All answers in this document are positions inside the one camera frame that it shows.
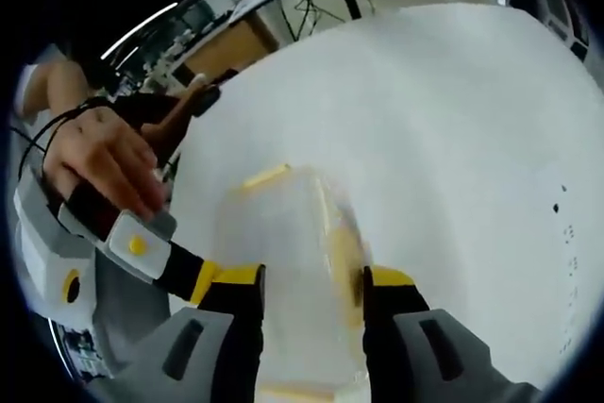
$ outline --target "white table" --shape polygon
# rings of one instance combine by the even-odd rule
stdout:
[[[192,121],[175,240],[211,257],[227,189],[311,164],[347,191],[375,262],[414,276],[510,379],[544,386],[602,295],[603,108],[580,62],[519,10],[345,24],[245,70]]]

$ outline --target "sleeve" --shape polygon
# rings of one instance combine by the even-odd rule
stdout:
[[[31,79],[34,71],[38,65],[26,65],[19,76],[19,82],[17,83],[17,90],[13,100],[13,106],[18,113],[23,113],[25,104],[25,90],[27,90],[27,84]]]

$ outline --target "plastic container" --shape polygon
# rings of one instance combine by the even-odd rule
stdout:
[[[367,377],[362,242],[352,210],[311,168],[281,166],[231,191],[214,258],[266,265],[259,396],[330,401]]]

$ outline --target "black dot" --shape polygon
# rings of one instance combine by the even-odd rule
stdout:
[[[70,304],[74,302],[79,296],[79,278],[76,277],[69,284],[69,290],[67,291],[67,302]]]

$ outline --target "human hand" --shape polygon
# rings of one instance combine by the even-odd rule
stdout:
[[[153,170],[153,150],[110,108],[89,109],[59,127],[43,169],[67,200],[82,180],[90,182],[119,210],[148,220],[161,209],[165,193]]]

